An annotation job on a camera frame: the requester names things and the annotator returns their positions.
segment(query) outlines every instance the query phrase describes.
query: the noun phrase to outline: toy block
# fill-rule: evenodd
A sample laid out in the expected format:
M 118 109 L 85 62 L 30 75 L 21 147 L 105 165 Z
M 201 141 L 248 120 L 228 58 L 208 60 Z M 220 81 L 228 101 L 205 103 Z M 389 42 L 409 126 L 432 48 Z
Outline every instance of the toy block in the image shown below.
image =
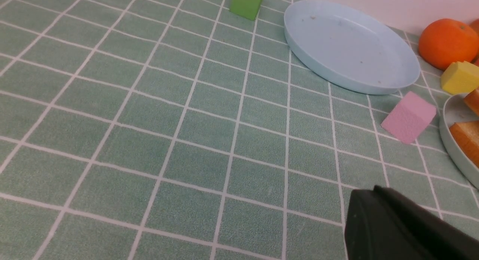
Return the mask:
M 453 95 L 470 93 L 479 86 L 479 67 L 470 62 L 454 62 L 441 76 L 441 88 Z
M 231 0 L 229 11 L 246 19 L 255 20 L 262 1 L 263 0 Z
M 407 93 L 381 126 L 400 142 L 411 144 L 436 115 L 436 107 L 413 92 Z

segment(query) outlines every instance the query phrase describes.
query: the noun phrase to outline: green block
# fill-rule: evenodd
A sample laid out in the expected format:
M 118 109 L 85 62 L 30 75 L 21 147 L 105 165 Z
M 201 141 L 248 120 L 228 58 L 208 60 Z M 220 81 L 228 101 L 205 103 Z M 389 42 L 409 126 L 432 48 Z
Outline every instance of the green block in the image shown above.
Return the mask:
M 229 11 L 241 17 L 255 20 L 263 0 L 231 0 Z

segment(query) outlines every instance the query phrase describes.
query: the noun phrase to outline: bread slice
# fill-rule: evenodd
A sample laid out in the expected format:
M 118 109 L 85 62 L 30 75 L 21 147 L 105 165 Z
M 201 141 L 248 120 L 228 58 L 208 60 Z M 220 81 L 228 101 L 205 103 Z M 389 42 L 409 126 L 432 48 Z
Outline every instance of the bread slice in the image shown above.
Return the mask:
M 455 122 L 449 130 L 462 152 L 479 168 L 479 120 Z
M 464 103 L 479 116 L 479 88 L 465 96 Z

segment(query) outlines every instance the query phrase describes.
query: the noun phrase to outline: orange fruit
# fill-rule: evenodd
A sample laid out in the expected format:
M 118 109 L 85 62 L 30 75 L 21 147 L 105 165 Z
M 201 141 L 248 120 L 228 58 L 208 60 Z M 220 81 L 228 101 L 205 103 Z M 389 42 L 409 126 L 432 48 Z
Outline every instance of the orange fruit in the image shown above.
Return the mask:
M 469 25 L 453 19 L 436 20 L 419 37 L 419 55 L 441 70 L 453 62 L 471 62 L 478 49 L 478 34 Z
M 476 31 L 476 33 L 479 35 L 479 19 L 473 21 L 469 26 L 472 28 L 472 30 Z M 475 65 L 479 65 L 479 50 L 478 53 L 476 54 L 476 57 L 474 58 L 476 62 L 474 63 Z

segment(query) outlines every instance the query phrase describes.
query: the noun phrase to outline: light blue plate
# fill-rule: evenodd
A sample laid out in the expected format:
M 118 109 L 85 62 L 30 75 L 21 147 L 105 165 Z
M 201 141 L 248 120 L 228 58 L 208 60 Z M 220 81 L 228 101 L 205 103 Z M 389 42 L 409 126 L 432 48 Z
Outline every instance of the light blue plate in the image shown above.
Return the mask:
M 359 93 L 384 95 L 416 82 L 419 61 L 393 30 L 330 1 L 303 0 L 284 13 L 293 53 L 328 81 Z

